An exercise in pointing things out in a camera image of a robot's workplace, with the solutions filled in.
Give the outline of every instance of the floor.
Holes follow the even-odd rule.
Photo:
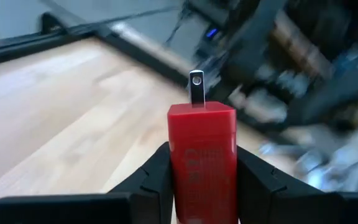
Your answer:
[[[169,37],[177,22],[182,4],[182,0],[54,1],[89,22],[176,6],[178,9],[174,11],[126,21],[133,28],[159,43],[164,43]],[[36,32],[38,16],[43,12],[51,11],[51,8],[43,2],[42,0],[0,0],[0,39]],[[68,16],[62,15],[62,17],[70,25],[78,24],[78,21]],[[205,21],[192,17],[179,29],[171,48],[177,54],[190,60],[205,28]]]

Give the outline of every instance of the red plastic casing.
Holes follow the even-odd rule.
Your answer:
[[[238,223],[236,111],[172,105],[168,131],[178,223]]]

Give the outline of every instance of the light wood surface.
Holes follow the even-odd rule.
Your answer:
[[[167,63],[190,69],[140,39]],[[0,197],[107,192],[168,140],[166,113],[187,100],[184,90],[96,39],[0,64]],[[237,135],[252,152],[264,140],[242,125]]]

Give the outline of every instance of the blue light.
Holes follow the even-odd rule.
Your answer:
[[[216,34],[216,32],[218,31],[218,29],[212,29],[209,33],[207,33],[207,37],[211,38],[214,34]]]

